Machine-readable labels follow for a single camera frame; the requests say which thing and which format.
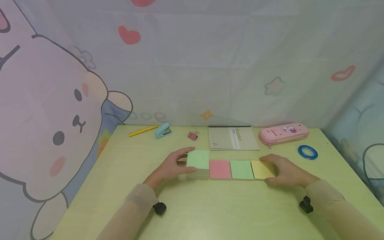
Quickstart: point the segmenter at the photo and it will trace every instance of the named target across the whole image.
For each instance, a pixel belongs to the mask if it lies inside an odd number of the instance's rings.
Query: pink sticky note pad
[[[211,179],[232,179],[229,161],[209,161],[209,176]]]

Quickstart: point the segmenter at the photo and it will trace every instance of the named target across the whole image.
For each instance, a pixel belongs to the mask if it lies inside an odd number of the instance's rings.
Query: bear nose
[[[73,121],[72,121],[72,126],[76,127],[77,125],[80,126],[80,133],[83,131],[83,127],[85,125],[85,121],[83,123],[80,123],[80,117],[79,115],[76,115],[74,118],[73,118]]]
[[[79,117],[79,115],[76,115],[76,116],[73,118],[72,126],[76,127],[79,123],[80,123],[80,117]]]

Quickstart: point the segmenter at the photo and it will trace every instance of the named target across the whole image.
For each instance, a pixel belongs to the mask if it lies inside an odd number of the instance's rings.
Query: binder clip
[[[199,134],[199,132],[197,131],[197,128],[194,128],[193,129],[193,132],[189,132],[188,136],[190,139],[192,139],[193,141],[196,140],[197,138],[197,135]]]
[[[313,212],[313,207],[311,206],[311,199],[307,196],[305,196],[303,198],[303,200],[300,202],[299,206],[307,214]]]
[[[168,136],[170,134],[172,134],[172,130],[169,128],[169,124],[167,122],[161,125],[155,132],[157,139]]]

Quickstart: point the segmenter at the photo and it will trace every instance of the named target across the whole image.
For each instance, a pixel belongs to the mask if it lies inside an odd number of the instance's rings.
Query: blue tape roll
[[[312,155],[307,155],[303,152],[303,149],[307,149],[309,151],[312,152]],[[319,154],[317,154],[317,151],[313,148],[313,147],[310,147],[308,145],[301,145],[297,151],[299,152],[300,156],[302,156],[303,158],[306,158],[306,159],[309,159],[309,160],[315,160]]]

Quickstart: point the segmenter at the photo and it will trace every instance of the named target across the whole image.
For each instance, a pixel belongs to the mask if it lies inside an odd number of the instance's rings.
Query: wall
[[[49,238],[117,124],[322,127],[384,52],[379,0],[0,9],[4,239]]]
[[[384,205],[384,59],[326,134]]]
[[[133,99],[129,124],[323,127],[384,51],[380,0],[49,6],[72,44],[90,53],[93,71]]]

